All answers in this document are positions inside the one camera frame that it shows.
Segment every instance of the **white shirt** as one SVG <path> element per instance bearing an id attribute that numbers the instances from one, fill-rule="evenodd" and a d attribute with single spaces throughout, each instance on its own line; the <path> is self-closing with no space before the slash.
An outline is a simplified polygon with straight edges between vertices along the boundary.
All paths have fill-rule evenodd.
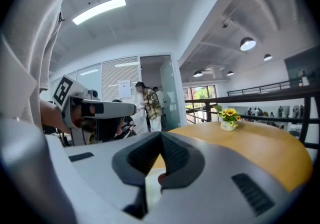
<path id="1" fill-rule="evenodd" d="M 40 129 L 40 90 L 48 89 L 51 53 L 61 26 L 61 4 L 62 0 L 14 0 L 1 28 L 25 71 L 37 82 L 21 118 Z"/>
<path id="2" fill-rule="evenodd" d="M 157 97 L 158 97 L 158 100 L 159 100 L 159 103 L 160 103 L 161 108 L 164 108 L 164 107 L 165 107 L 164 94 L 162 93 L 162 91 L 158 90 L 158 91 L 156 92 L 156 95 L 157 95 Z"/>

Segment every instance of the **office desk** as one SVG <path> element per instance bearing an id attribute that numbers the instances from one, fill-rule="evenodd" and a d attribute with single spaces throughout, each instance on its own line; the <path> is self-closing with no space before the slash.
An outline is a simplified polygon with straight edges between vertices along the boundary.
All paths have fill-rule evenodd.
<path id="1" fill-rule="evenodd" d="M 288 132 L 257 123 L 238 122 L 234 131 L 220 128 L 220 122 L 205 122 L 173 129 L 171 133 L 229 148 L 276 178 L 288 192 L 307 182 L 313 166 L 304 145 Z M 160 156 L 153 169 L 164 168 Z"/>

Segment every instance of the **round table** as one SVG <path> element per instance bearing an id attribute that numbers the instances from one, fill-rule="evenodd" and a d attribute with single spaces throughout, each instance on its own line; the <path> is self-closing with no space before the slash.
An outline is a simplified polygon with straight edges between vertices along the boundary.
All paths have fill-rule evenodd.
<path id="1" fill-rule="evenodd" d="M 279 128 L 239 121 L 234 131 L 220 128 L 220 122 L 205 122 L 171 130 L 171 133 L 203 140 L 236 151 L 276 178 L 291 192 L 306 183 L 312 174 L 312 160 L 304 145 Z M 164 168 L 161 156 L 153 169 Z"/>

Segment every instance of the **black railing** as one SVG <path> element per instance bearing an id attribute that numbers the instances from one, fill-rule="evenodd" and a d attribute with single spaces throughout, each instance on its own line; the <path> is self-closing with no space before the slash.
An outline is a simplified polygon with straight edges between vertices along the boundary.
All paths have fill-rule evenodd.
<path id="1" fill-rule="evenodd" d="M 310 118 L 311 110 L 311 98 L 315 99 L 317 108 L 318 118 Z M 294 100 L 304 99 L 304 115 L 303 118 L 290 118 L 290 117 L 270 117 L 270 116 L 255 116 L 255 115 L 241 115 L 244 119 L 260 120 L 260 121 L 272 121 L 272 122 L 283 122 L 283 123 L 298 123 L 302 124 L 299 140 L 304 144 L 306 148 L 318 150 L 319 143 L 305 142 L 309 124 L 320 125 L 320 86 L 308 85 L 300 86 L 288 89 L 281 89 L 278 91 L 271 91 L 259 94 L 244 94 L 229 97 L 220 98 L 207 98 L 207 99 L 193 99 L 185 100 L 185 103 L 203 103 L 205 104 L 204 110 L 198 108 L 187 108 L 187 115 L 195 117 L 205 122 L 211 122 L 211 114 L 218 114 L 216 111 L 211 111 L 211 108 L 219 103 L 248 103 L 248 102 L 268 102 L 268 101 L 283 101 L 283 100 Z M 190 111 L 206 112 L 206 119 L 191 115 Z"/>
<path id="2" fill-rule="evenodd" d="M 273 92 L 283 89 L 288 89 L 290 87 L 298 87 L 302 86 L 302 78 L 291 79 L 283 82 L 270 83 L 263 86 L 256 86 L 241 90 L 231 90 L 227 91 L 228 96 L 237 96 L 237 95 L 247 95 L 247 94 L 260 94 Z"/>

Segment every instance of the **doorway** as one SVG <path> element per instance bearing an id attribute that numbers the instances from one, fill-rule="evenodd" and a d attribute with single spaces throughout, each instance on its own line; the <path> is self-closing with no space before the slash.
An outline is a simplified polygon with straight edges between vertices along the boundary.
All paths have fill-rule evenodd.
<path id="1" fill-rule="evenodd" d="M 170 55 L 140 57 L 141 78 L 146 87 L 158 88 L 163 95 L 160 98 L 163 115 L 161 118 L 162 131 L 170 131 L 181 125 L 177 88 L 174 69 Z"/>

